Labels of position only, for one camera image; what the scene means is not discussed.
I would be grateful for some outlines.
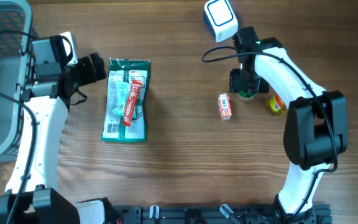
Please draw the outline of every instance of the black mount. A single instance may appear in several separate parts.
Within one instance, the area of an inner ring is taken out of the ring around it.
[[[262,52],[272,47],[283,47],[274,37],[259,40],[252,26],[239,29],[232,39],[237,54]],[[235,68],[230,72],[229,89],[231,93],[244,91],[247,96],[251,97],[258,92],[269,92],[269,84],[255,72],[255,56],[243,55],[238,57],[242,68]]]
[[[337,154],[347,147],[346,100],[339,91],[324,92],[318,97],[331,122]],[[290,103],[284,130],[284,149],[290,161],[303,170],[333,162],[334,154],[327,126],[314,125],[323,118],[317,102],[313,99],[299,98]]]
[[[69,41],[61,35],[33,40],[37,64],[33,67],[32,76],[24,85],[22,99],[25,102],[30,101],[32,97],[59,96],[70,109],[70,98],[76,92],[80,93],[79,87],[107,77],[103,59],[97,52],[90,55],[93,65],[89,57],[78,58],[77,62],[69,63],[73,58],[73,52],[67,55],[63,40]]]
[[[16,194],[0,196],[0,224],[5,224]],[[33,205],[34,212],[26,213]],[[77,209],[54,189],[25,192],[13,214],[14,223],[80,223]]]

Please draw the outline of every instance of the barcode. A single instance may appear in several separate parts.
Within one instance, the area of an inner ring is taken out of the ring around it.
[[[118,110],[123,110],[124,109],[124,107],[125,107],[125,104],[124,103],[121,103],[121,105],[119,105],[119,109]]]
[[[222,100],[222,105],[223,105],[223,108],[227,108],[226,100]]]
[[[278,104],[275,104],[274,109],[279,110],[279,109],[281,109],[281,107]]]
[[[119,124],[108,124],[107,133],[118,133]]]

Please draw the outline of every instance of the basket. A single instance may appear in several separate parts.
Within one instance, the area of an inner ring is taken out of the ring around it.
[[[24,0],[0,0],[0,30],[21,30],[37,36],[32,11]],[[35,63],[27,36],[0,34],[0,92],[20,100],[21,87],[32,75]],[[0,97],[0,161],[15,161],[23,124],[22,108]]]

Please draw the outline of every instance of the black bracket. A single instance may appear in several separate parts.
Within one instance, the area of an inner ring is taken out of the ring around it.
[[[237,54],[262,51],[260,44],[257,44],[260,41],[252,26],[239,29],[232,39]],[[243,55],[238,57],[242,69],[233,69],[230,72],[229,89],[231,93],[242,90],[247,93],[247,96],[254,96],[258,92],[269,92],[269,84],[255,72],[255,56]]]
[[[5,224],[16,194],[0,196],[0,224]],[[26,213],[33,205],[34,212]],[[77,209],[54,189],[25,192],[13,214],[14,223],[80,224]]]
[[[77,64],[69,64],[63,69],[58,62],[36,65],[37,78],[26,81],[22,99],[28,102],[38,96],[59,96],[70,109],[71,96],[78,92],[79,87],[107,77],[99,54],[95,52],[90,57],[78,58]]]
[[[346,100],[339,91],[325,92],[318,97],[331,123],[337,154],[347,147]],[[333,149],[325,124],[314,125],[323,118],[313,99],[299,98],[290,103],[284,130],[284,149],[292,163],[303,170],[333,162]]]
[[[284,223],[281,212],[274,204],[246,205],[231,207],[233,216],[241,224],[281,224]],[[160,207],[159,218],[149,218],[149,208],[142,209],[141,224],[234,224],[227,219],[219,207]],[[291,223],[297,224],[331,224],[329,205],[313,205],[310,213],[300,214],[302,220]],[[125,224],[140,224],[123,219]]]

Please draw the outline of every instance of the label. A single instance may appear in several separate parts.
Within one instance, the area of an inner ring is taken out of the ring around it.
[[[222,99],[222,107],[227,108],[227,100],[226,99]]]
[[[277,94],[269,100],[269,104],[274,112],[278,112],[284,106],[283,100]]]

